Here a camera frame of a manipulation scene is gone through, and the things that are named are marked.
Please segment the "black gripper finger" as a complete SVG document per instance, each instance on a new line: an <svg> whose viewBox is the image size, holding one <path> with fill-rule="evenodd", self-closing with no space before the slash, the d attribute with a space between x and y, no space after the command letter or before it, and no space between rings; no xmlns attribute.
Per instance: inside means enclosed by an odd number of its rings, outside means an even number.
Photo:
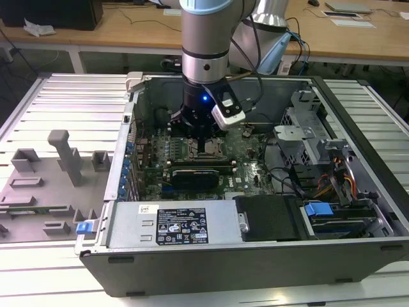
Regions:
<svg viewBox="0 0 409 307"><path fill-rule="evenodd" d="M203 126L195 111L178 111L171 116L170 124L180 134L197 142L197 152L203 152Z"/></svg>
<svg viewBox="0 0 409 307"><path fill-rule="evenodd" d="M220 144L219 144L219 128L213 128L209 137L204 139L204 153L219 153Z"/></svg>

